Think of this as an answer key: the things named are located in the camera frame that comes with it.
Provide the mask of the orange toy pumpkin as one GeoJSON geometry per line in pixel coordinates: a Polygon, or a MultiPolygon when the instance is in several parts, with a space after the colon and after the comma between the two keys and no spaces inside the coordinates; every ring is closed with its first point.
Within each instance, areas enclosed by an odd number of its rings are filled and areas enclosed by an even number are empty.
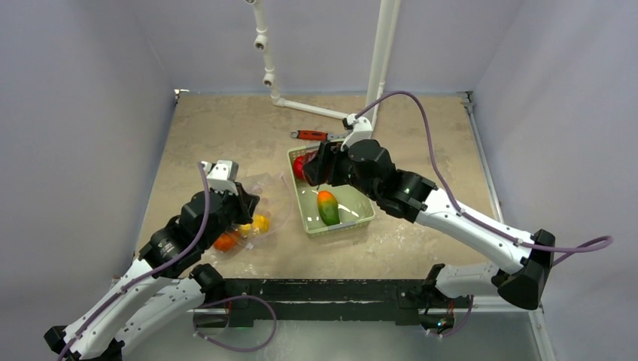
{"type": "Polygon", "coordinates": [[[230,252],[237,246],[237,236],[232,233],[222,234],[214,243],[213,248],[220,252],[230,252]]]}

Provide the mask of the yellow toy bell pepper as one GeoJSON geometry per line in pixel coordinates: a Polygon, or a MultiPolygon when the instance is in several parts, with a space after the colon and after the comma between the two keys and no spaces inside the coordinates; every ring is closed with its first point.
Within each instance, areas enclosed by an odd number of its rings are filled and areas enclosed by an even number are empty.
{"type": "Polygon", "coordinates": [[[253,222],[237,226],[236,231],[242,238],[253,238],[269,231],[270,220],[262,214],[255,214],[253,222]]]}

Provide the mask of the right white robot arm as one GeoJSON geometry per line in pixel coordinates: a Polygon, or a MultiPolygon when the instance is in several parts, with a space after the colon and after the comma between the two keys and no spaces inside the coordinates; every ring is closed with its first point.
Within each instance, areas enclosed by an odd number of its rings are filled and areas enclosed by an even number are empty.
{"type": "Polygon", "coordinates": [[[376,140],[363,140],[342,150],[324,141],[305,156],[305,179],[313,187],[348,185],[374,201],[386,214],[440,231],[476,250],[490,261],[488,275],[496,293],[511,305],[539,307],[550,274],[555,236],[508,227],[462,203],[453,204],[435,182],[399,169],[376,140]]]}

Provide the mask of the clear zip top bag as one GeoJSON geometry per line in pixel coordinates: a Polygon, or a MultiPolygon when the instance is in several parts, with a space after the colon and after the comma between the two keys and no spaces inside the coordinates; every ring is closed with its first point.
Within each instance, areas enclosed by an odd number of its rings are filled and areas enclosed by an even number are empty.
{"type": "Polygon", "coordinates": [[[249,193],[260,197],[260,203],[256,207],[254,214],[262,214],[269,218],[269,231],[253,238],[242,238],[236,231],[239,225],[232,226],[225,233],[232,233],[237,236],[237,246],[230,252],[221,253],[232,253],[241,248],[252,250],[262,243],[273,239],[275,233],[281,230],[288,222],[292,213],[292,193],[283,173],[255,174],[243,177],[241,183],[249,193]]]}

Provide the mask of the red toy tomato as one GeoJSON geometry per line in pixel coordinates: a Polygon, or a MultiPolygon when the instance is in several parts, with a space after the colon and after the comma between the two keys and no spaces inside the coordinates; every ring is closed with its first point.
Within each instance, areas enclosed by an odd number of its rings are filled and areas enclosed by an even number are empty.
{"type": "Polygon", "coordinates": [[[303,171],[303,166],[305,164],[304,156],[298,156],[295,158],[292,164],[293,176],[300,181],[305,180],[305,174],[303,171]]]}

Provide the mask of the light green plastic basket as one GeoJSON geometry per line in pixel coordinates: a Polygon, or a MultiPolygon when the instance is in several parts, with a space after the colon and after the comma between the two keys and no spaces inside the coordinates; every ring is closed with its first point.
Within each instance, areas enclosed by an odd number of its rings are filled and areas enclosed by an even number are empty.
{"type": "Polygon", "coordinates": [[[372,202],[363,194],[349,186],[332,187],[327,184],[310,186],[297,179],[293,163],[299,156],[318,150],[319,143],[290,148],[287,151],[289,169],[293,178],[293,192],[301,217],[302,227],[309,238],[335,235],[349,229],[368,226],[375,218],[372,202]],[[318,212],[317,195],[320,191],[330,192],[336,198],[340,224],[326,225],[318,212]]]}

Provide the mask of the green orange toy mango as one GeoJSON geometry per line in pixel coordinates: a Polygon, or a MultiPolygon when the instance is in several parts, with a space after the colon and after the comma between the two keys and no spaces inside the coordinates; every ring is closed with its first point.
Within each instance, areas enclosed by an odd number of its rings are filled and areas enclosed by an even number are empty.
{"type": "Polygon", "coordinates": [[[322,222],[327,226],[340,224],[339,203],[329,191],[321,190],[317,194],[317,212],[322,222]]]}

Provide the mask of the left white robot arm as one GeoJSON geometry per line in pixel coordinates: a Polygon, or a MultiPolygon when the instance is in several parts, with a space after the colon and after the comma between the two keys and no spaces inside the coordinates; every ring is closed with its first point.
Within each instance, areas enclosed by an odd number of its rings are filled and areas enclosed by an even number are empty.
{"type": "Polygon", "coordinates": [[[44,334],[60,360],[121,360],[135,341],[180,313],[218,306],[226,281],[203,253],[232,227],[250,224],[257,195],[210,188],[184,204],[157,230],[119,281],[82,317],[44,334]]]}

